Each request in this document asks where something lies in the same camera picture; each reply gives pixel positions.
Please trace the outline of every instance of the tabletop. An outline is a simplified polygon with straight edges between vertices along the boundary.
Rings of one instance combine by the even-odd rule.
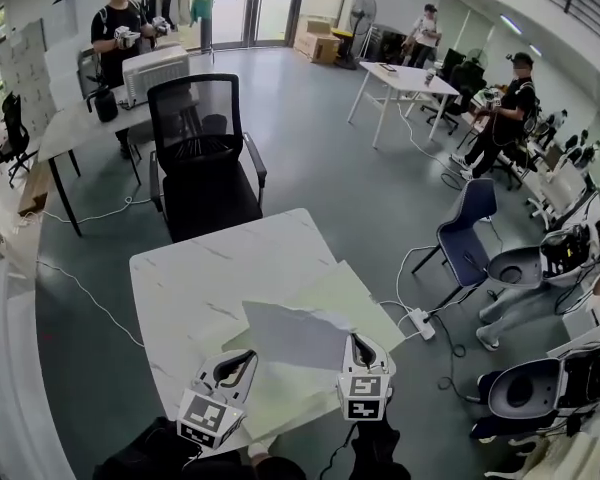
[[[191,74],[211,73],[213,65],[208,55],[189,57]],[[113,89],[116,101],[126,98],[124,86]],[[89,142],[110,137],[115,132],[146,123],[151,120],[149,105],[143,104],[131,110],[118,109],[118,117],[108,123],[98,119],[95,110],[89,113],[87,104],[80,102],[56,114],[44,132],[38,152],[38,162],[43,162]]]
[[[335,265],[303,209],[131,258],[142,338],[167,417],[176,418],[183,390],[204,360],[248,329],[244,300],[281,304]],[[241,428],[217,453],[249,443]]]
[[[406,66],[392,66],[397,71],[397,76],[389,76],[387,71],[380,67],[377,62],[361,62],[360,65],[369,73],[378,77],[385,84],[390,85],[398,91],[421,92],[425,94],[448,94],[458,96],[458,91],[438,76],[434,76],[431,83],[425,83],[427,71]]]

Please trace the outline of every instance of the cardboard box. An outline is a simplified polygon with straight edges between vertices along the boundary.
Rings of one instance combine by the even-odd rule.
[[[338,55],[340,39],[331,34],[331,25],[309,20],[298,29],[294,49],[316,64],[333,64]]]

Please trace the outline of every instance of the fan base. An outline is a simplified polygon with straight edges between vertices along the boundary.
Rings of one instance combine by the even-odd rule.
[[[336,59],[334,64],[339,68],[348,69],[349,71],[355,71],[356,69],[358,69],[358,65],[351,57],[348,57],[346,59]]]

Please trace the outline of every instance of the ceiling light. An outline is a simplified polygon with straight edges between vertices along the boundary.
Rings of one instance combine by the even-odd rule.
[[[509,18],[507,18],[504,14],[500,15],[500,19],[502,21],[504,21],[506,23],[506,25],[513,30],[516,34],[521,35],[522,34],[522,30],[520,30],[518,28],[518,25],[516,25],[513,21],[511,21]]]

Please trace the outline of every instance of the gray pants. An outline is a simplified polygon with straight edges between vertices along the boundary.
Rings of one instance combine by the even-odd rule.
[[[498,301],[480,311],[480,318],[491,325],[482,327],[481,337],[495,344],[504,331],[514,329],[527,322],[555,316],[555,304],[571,287],[559,288],[543,283],[535,290],[507,290]],[[576,299],[582,295],[582,288],[576,287],[573,294],[558,309],[563,312],[569,309]]]

